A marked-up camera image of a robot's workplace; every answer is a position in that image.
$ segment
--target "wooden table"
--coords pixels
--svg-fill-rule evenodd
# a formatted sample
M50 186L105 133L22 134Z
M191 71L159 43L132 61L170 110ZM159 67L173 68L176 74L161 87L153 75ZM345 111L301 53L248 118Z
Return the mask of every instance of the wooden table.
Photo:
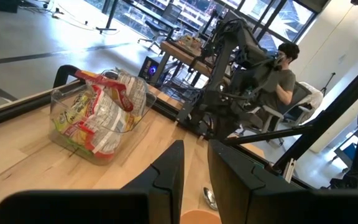
M163 41L161 43L161 51L164 52L164 56L163 58L161 59L161 62L160 62L160 65L158 66L157 68L157 71L155 72L155 74L153 75L153 78L152 78L152 83L157 83L167 62L168 62L168 59L170 56L178 59L181 63L179 63L178 67L181 65L181 64L186 64L186 65L190 65L191 62L193 61L194 57L192 55L189 55L188 53L180 50L179 48L175 47L174 45L166 42L166 41ZM200 62L200 61L197 61L193 67L194 70L196 70L197 72L200 73L200 75L205 75L206 77L209 77L211 75L211 72L212 72L212 68L211 67L208 67L206 64ZM192 82L192 85L195 85L195 82L197 82L197 80L199 79L200 75L196 75L196 77L194 78L193 82Z
M179 102L150 87L160 99ZM49 105L0 124L0 201L28 189L119 189L150 165L176 139L185 144L185 186L182 213L209 210L203 187L211 187L205 140L179 128L150 110L133 131L133 141L120 149L112 163L96 166L52 143L48 138ZM263 157L263 151L247 144Z

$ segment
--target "clear plastic bin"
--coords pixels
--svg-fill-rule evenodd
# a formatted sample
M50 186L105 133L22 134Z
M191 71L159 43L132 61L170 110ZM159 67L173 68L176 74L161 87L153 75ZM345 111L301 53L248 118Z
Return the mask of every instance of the clear plastic bin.
M154 104L157 97L147 92L142 115L131 120L133 124L130 129L120 132L100 125L96 122L96 118L86 118L71 108L76 97L86 90L87 86L83 85L66 93L62 93L60 90L52 91L49 138L54 143L84 157L93 164L106 165L112 161L115 154L122 148L128 148L131 145L130 142L136 138L132 133L136 132L138 124L141 123L142 118ZM75 117L75 122L70 122L72 117ZM86 127L91 126L93 130L97 131L90 132L85 127L85 123Z

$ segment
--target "office chair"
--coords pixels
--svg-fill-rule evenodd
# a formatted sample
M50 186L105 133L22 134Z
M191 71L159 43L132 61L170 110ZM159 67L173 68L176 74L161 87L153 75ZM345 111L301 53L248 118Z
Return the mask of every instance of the office chair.
M172 23L176 23L179 15L181 13L181 8L179 6L175 6L172 3L168 4L168 6L165 8L162 17ZM167 36L169 33L169 29L167 29L164 25L160 25L158 23L152 22L152 21L146 21L145 22L147 26L150 27L153 33L152 39L139 39L137 42L139 43L141 40L146 42L151 42L152 44L149 47L149 50L153 47L153 45L156 45L160 48L160 45L157 43L157 39L159 37Z
M242 131L242 134L244 133L245 130L249 130L257 134L266 133L269 131L276 131L278 124L284 120L284 116L292 108L297 106L297 104L309 94L311 94L311 92L306 87L296 82L293 90L292 101L289 105L284 105L283 103L279 104L277 111L267 105L262 105L261 108L263 108L263 110L269 113L268 118L263 123L263 126L258 128L243 127L244 130ZM280 146L282 146L284 140L280 138L279 141L280 141Z

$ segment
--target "person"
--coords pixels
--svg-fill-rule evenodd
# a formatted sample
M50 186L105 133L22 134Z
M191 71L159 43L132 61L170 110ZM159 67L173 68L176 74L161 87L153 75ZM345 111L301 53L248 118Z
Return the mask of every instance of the person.
M283 57L278 71L281 76L275 92L262 92L259 101L263 105L278 111L281 104L289 105L292 101L293 89L295 86L295 74L290 70L290 64L298 58L299 47L294 43L284 43L278 46L278 54Z

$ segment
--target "floor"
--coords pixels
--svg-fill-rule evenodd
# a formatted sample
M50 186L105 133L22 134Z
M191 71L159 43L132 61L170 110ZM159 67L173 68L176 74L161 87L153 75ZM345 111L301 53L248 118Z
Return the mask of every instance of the floor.
M137 75L144 58L157 55L137 43L138 33L116 21L112 27L118 31L99 34L90 27L103 26L107 17L85 1L75 2L59 0L55 5L71 9L66 15L81 15L76 20L75 15L52 19L50 14L23 9L17 14L0 12L0 105L51 89L58 67L64 64L93 72L119 67ZM275 162L295 141L285 138L282 147L274 142L255 145ZM320 154L306 151L296 164L295 175L313 187L328 186L344 168L340 160L330 162L333 157L328 149Z

